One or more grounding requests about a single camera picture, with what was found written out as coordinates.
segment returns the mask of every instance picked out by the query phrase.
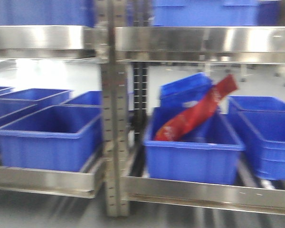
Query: storage rack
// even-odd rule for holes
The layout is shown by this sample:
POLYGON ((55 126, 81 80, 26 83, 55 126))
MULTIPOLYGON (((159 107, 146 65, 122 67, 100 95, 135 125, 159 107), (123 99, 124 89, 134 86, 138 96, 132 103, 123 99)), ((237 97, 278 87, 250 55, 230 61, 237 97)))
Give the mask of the storage rack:
MULTIPOLYGON (((109 2, 96 1, 98 24, 85 26, 0 26, 0 58, 92 59, 108 68, 109 2)), ((105 178, 105 158, 97 149, 79 172, 4 167, 0 190, 94 198, 105 178)))
POLYGON ((131 153, 128 149, 126 75, 127 63, 132 62, 138 85, 135 120, 143 123, 147 62, 285 65, 285 27, 142 27, 148 22, 147 0, 142 6, 133 1, 134 9, 144 9, 134 14, 134 25, 139 27, 125 27, 126 0, 96 3, 96 28, 0 27, 0 58, 93 58, 101 63, 102 156, 92 157, 79 173, 0 166, 0 189, 93 198, 105 173, 109 216, 127 216, 131 200, 285 215, 285 181, 259 180, 245 161, 239 164, 240 178, 234 186, 148 178, 139 144, 143 124, 135 127, 137 144, 131 153), (16 39, 10 38, 11 32, 17 34, 16 39))
MULTIPOLYGON (((285 27, 116 28, 116 52, 119 61, 134 67, 148 62, 285 65, 285 27)), ((137 70, 140 103, 146 87, 139 84, 148 75, 139 67, 134 75, 137 70)), ((123 172, 122 199, 285 215, 285 181, 255 177, 244 158, 233 186, 148 178, 144 160, 138 140, 123 172)))

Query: steel shelf edge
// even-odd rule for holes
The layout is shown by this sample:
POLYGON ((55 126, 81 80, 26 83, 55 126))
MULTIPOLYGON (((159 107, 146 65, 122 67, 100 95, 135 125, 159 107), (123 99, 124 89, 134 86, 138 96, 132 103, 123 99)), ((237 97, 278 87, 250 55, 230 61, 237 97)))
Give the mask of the steel shelf edge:
POLYGON ((0 58, 107 58, 107 29, 86 26, 0 26, 0 58))
POLYGON ((123 177, 127 199, 285 215, 285 190, 123 177))
POLYGON ((119 27, 124 61, 285 64, 285 27, 119 27))
POLYGON ((86 164, 86 172, 66 172, 0 166, 0 190, 94 198, 105 174, 105 161, 86 164))

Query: white floor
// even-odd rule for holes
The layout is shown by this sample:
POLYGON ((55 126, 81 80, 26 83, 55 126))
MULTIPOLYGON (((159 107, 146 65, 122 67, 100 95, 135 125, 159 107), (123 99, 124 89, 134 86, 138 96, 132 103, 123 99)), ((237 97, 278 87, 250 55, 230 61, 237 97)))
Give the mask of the white floor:
MULTIPOLYGON (((159 86, 196 73, 196 68, 150 67, 148 109, 158 105, 159 86)), ((248 70, 239 95, 273 95, 285 101, 285 78, 274 77, 274 66, 248 70)), ((234 74, 240 80, 239 69, 234 74)), ((226 73, 213 68, 217 82, 226 73)), ((74 89, 73 95, 100 89, 99 68, 87 61, 18 60, 17 67, 0 70, 0 86, 74 89)), ((199 209, 152 203, 131 204, 128 218, 105 215, 104 189, 96 199, 0 191, 0 228, 285 228, 285 216, 199 209)))

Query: metal shelf frame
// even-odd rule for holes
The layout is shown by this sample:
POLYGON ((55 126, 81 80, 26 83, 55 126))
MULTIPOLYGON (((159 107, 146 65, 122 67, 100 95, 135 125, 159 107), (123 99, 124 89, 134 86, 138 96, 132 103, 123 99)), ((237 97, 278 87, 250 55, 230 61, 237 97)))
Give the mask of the metal shelf frame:
MULTIPOLYGON (((140 123, 147 96, 147 87, 143 86, 146 83, 143 78, 148 77, 147 62, 285 65, 285 27, 159 28, 144 27, 141 23, 136 26, 116 28, 116 56, 117 61, 133 63, 134 77, 140 78, 134 80, 138 84, 140 123)), ((241 185, 152 179, 143 172, 145 158, 138 149, 140 143, 137 140, 122 173, 120 188, 124 201, 285 215, 285 188, 273 189, 273 183, 267 180, 255 182, 256 177, 242 161, 238 168, 241 185)))
POLYGON ((285 190, 251 185, 247 178, 245 186, 226 186, 132 175, 138 164, 143 166, 144 157, 135 150, 129 153, 126 71, 127 64, 135 62, 134 120, 140 123, 135 126, 139 139, 145 119, 146 62, 285 65, 285 27, 151 28, 149 1, 131 1, 135 27, 126 27, 127 0, 96 0, 99 23, 95 28, 0 27, 0 58, 99 59, 104 121, 102 157, 93 165, 88 163, 87 170, 0 166, 0 189, 93 198, 104 177, 109 216, 128 216, 131 200, 285 215, 285 190))
MULTIPOLYGON (((109 45, 114 17, 110 12, 114 8, 112 0, 95 0, 97 21, 95 28, 85 26, 0 26, 0 58, 16 59, 93 59, 91 64, 101 64, 102 81, 111 81, 115 77, 114 59, 110 56, 109 45)), ((115 94, 103 86, 104 99, 113 100, 115 94)), ((104 116, 111 113, 104 108, 104 116)), ((105 124, 105 137, 115 132, 112 125, 105 124)), ((107 143, 86 162, 79 172, 37 170, 4 167, 0 164, 0 190, 12 190, 41 194, 94 198, 106 175, 105 157, 107 143)))

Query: red bag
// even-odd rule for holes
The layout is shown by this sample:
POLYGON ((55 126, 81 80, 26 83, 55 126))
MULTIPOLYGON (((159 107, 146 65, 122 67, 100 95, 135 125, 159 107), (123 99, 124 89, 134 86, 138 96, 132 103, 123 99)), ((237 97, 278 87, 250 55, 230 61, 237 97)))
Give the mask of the red bag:
POLYGON ((165 123, 156 133, 156 141, 177 141, 192 131, 216 111, 219 102, 229 93, 237 90, 233 75, 228 75, 215 86, 193 107, 177 114, 165 123))

